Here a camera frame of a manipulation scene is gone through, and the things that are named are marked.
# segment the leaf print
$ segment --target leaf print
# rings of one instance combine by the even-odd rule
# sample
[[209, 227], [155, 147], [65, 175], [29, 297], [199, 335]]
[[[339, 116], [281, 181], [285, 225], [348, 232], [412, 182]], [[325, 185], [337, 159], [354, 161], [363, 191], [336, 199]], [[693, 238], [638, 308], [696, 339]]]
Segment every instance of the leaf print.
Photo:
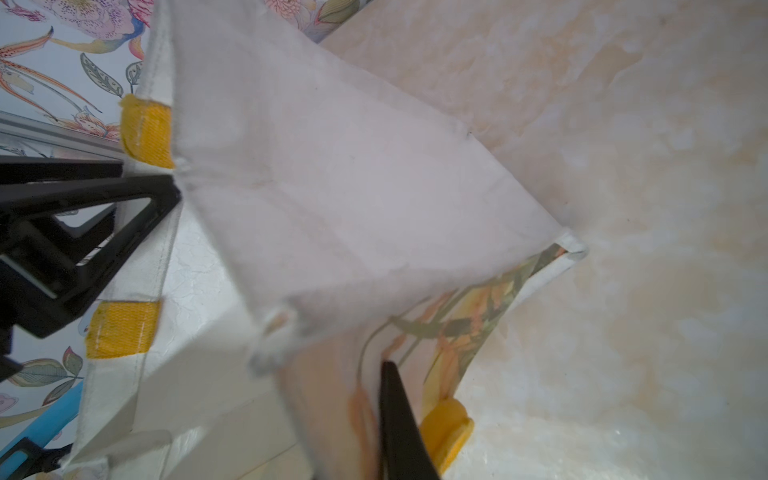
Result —
[[320, 7], [315, 23], [343, 23], [360, 9], [360, 0], [328, 0]]
[[455, 336], [468, 335], [472, 332], [472, 320], [468, 318], [464, 319], [450, 319], [443, 323], [442, 335], [451, 338]]
[[68, 392], [73, 385], [74, 379], [69, 379], [61, 385], [57, 386], [55, 389], [51, 390], [51, 393], [49, 393], [48, 396], [45, 397], [45, 400], [43, 400], [43, 406], [46, 406], [48, 403], [53, 403], [60, 399], [61, 396]]
[[536, 261], [536, 265], [533, 267], [531, 276], [534, 276], [536, 273], [538, 273], [539, 270], [545, 268], [547, 265], [554, 262], [557, 258], [565, 255], [566, 253], [567, 250], [565, 248], [557, 245], [556, 243], [553, 243], [546, 250], [539, 254], [539, 258]]
[[53, 359], [30, 360], [22, 366], [21, 372], [8, 379], [16, 386], [46, 386], [69, 377], [67, 370]]
[[123, 87], [117, 80], [110, 77], [107, 72], [101, 70], [96, 64], [91, 61], [90, 58], [85, 56], [85, 53], [80, 54], [80, 64], [85, 70], [85, 74], [91, 79], [101, 90], [108, 91], [118, 97], [123, 96]]
[[403, 332], [419, 339], [436, 339], [442, 328], [440, 323], [410, 322], [398, 316], [389, 317], [389, 321]]
[[125, 78], [128, 80], [128, 84], [131, 86], [131, 93], [134, 93], [134, 86], [139, 84], [139, 78], [141, 78], [141, 69], [144, 67], [142, 61], [136, 61], [125, 69]]
[[83, 368], [83, 359], [77, 353], [72, 350], [72, 347], [67, 347], [67, 351], [64, 352], [64, 356], [61, 358], [66, 368], [72, 375], [77, 375]]

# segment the beige marble countertop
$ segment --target beige marble countertop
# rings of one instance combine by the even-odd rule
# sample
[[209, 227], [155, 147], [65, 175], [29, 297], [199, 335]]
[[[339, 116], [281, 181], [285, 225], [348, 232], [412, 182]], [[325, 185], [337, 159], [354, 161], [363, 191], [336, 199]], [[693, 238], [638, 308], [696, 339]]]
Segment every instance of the beige marble countertop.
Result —
[[768, 3], [376, 0], [326, 48], [591, 247], [511, 312], [446, 478], [765, 478]]

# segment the black plastic bracket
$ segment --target black plastic bracket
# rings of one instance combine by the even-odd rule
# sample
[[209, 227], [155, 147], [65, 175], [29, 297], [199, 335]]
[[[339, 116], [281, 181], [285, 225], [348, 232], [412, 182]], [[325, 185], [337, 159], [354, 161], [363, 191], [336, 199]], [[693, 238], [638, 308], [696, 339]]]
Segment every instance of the black plastic bracket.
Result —
[[[109, 226], [94, 225], [101, 233], [82, 240], [49, 221], [74, 209], [138, 198], [149, 204], [84, 264], [79, 256], [105, 238]], [[0, 188], [0, 328], [17, 323], [43, 338], [83, 315], [180, 198], [170, 175]]]
[[52, 472], [59, 467], [59, 462], [72, 451], [72, 444], [60, 449], [43, 449], [32, 440], [24, 437], [0, 457], [0, 465], [16, 452], [27, 455], [27, 459], [8, 477], [8, 480], [22, 480], [39, 472]]
[[0, 184], [27, 184], [120, 177], [123, 174], [123, 162], [0, 155], [0, 170]]
[[389, 480], [440, 480], [413, 418], [397, 365], [382, 364], [379, 392], [382, 468]]

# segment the flower print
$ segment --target flower print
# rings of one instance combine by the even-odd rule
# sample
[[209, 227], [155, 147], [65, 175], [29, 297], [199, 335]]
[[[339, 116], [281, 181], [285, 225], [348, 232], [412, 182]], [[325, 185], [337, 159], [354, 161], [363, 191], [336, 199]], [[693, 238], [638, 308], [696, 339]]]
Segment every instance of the flower print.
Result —
[[379, 449], [379, 423], [371, 406], [366, 390], [362, 387], [360, 378], [357, 379], [355, 391], [347, 400], [347, 415], [349, 424], [357, 437], [360, 447], [363, 478], [377, 478], [379, 472], [377, 452]]
[[70, 130], [80, 131], [84, 134], [94, 135], [96, 137], [106, 138], [107, 140], [118, 141], [120, 139], [119, 124], [105, 124], [96, 118], [88, 107], [76, 115], [72, 115], [74, 121], [53, 118], [48, 115], [48, 119], [53, 123], [69, 128]]
[[131, 41], [128, 42], [128, 51], [139, 60], [144, 60], [144, 49], [141, 47], [141, 37], [133, 37]]
[[460, 380], [458, 364], [461, 353], [453, 342], [448, 341], [442, 335], [438, 338], [438, 351], [440, 358], [438, 398], [443, 400], [452, 396], [458, 387]]
[[26, 18], [30, 22], [43, 22], [45, 20], [45, 15], [40, 13], [39, 10], [35, 10], [34, 12], [32, 10], [28, 10], [24, 7], [21, 7], [19, 5], [16, 5], [16, 3], [13, 0], [0, 0], [0, 3], [5, 5], [5, 11], [7, 13], [11, 13], [13, 15], [18, 15], [19, 17]]
[[16, 402], [18, 402], [16, 397], [12, 397], [5, 393], [0, 393], [0, 413], [3, 413], [5, 410], [8, 410], [12, 406], [16, 405]]
[[461, 305], [458, 306], [453, 318], [469, 318], [472, 334], [479, 333], [492, 310], [499, 308], [502, 304], [502, 299], [508, 288], [509, 283], [501, 283], [473, 289], [467, 293]]
[[62, 22], [99, 40], [118, 40], [134, 32], [133, 15], [120, 0], [32, 0]]
[[19, 65], [17, 63], [14, 63], [8, 60], [8, 58], [16, 57], [28, 51], [42, 48], [43, 45], [45, 45], [45, 43], [51, 39], [52, 35], [53, 35], [53, 27], [51, 27], [51, 29], [48, 31], [46, 35], [43, 35], [40, 38], [35, 38], [27, 41], [20, 41], [19, 43], [3, 45], [2, 47], [0, 47], [0, 88], [7, 91], [9, 94], [13, 95], [19, 100], [24, 101], [35, 108], [39, 108], [40, 110], [43, 110], [43, 112], [45, 112], [51, 117], [54, 117], [53, 114], [51, 114], [51, 112], [45, 110], [40, 105], [26, 98], [24, 95], [18, 93], [12, 87], [12, 85], [14, 85], [15, 87], [21, 88], [22, 90], [26, 91], [27, 93], [32, 93], [32, 85], [27, 81], [23, 81], [23, 79], [21, 78], [22, 75], [27, 78], [32, 78], [35, 81], [41, 81], [43, 86], [51, 89], [54, 93], [64, 98], [66, 101], [68, 101], [73, 105], [74, 105], [74, 102], [72, 102], [72, 100], [66, 98], [62, 93], [60, 93], [59, 91], [56, 91], [54, 88], [50, 87], [47, 84], [51, 84], [56, 87], [59, 87], [61, 90], [73, 94], [75, 97], [80, 98], [85, 103], [96, 108], [90, 101], [85, 100], [84, 97], [82, 97], [80, 94], [78, 94], [68, 86], [62, 84], [60, 81], [56, 81], [53, 78], [48, 77], [47, 75], [43, 75], [39, 71], [32, 70], [31, 68], [27, 68], [24, 65]]
[[406, 342], [406, 337], [407, 335], [405, 333], [401, 333], [398, 336], [396, 336], [395, 339], [392, 341], [392, 343], [390, 343], [388, 347], [382, 350], [382, 361], [389, 360], [389, 357], [394, 352], [396, 352], [397, 349], [403, 345], [403, 343]]
[[445, 305], [445, 302], [447, 302], [453, 296], [454, 293], [456, 292], [452, 290], [450, 292], [443, 293], [441, 296], [437, 297], [437, 299], [434, 302], [430, 303], [429, 306], [427, 306], [427, 308], [424, 310], [424, 313], [419, 315], [419, 318], [417, 318], [414, 321], [418, 323], [427, 323], [428, 321], [432, 320], [432, 317], [435, 316], [435, 314], [440, 309], [440, 307]]
[[149, 22], [152, 19], [154, 0], [128, 0], [128, 9], [138, 21], [150, 27]]
[[299, 30], [311, 23], [312, 12], [317, 8], [315, 0], [264, 0], [264, 3]]

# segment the yellow velcro strap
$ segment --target yellow velcro strap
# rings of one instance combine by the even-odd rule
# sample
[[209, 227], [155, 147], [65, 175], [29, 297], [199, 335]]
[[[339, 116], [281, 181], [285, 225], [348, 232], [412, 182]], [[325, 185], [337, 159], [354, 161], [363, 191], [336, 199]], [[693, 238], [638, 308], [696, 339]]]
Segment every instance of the yellow velcro strap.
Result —
[[125, 153], [138, 161], [173, 168], [170, 158], [170, 107], [127, 94], [120, 101], [120, 136]]
[[475, 422], [457, 399], [444, 399], [424, 417], [419, 431], [429, 458], [442, 476], [469, 440]]
[[159, 315], [160, 302], [101, 302], [85, 337], [86, 356], [113, 359], [146, 353]]

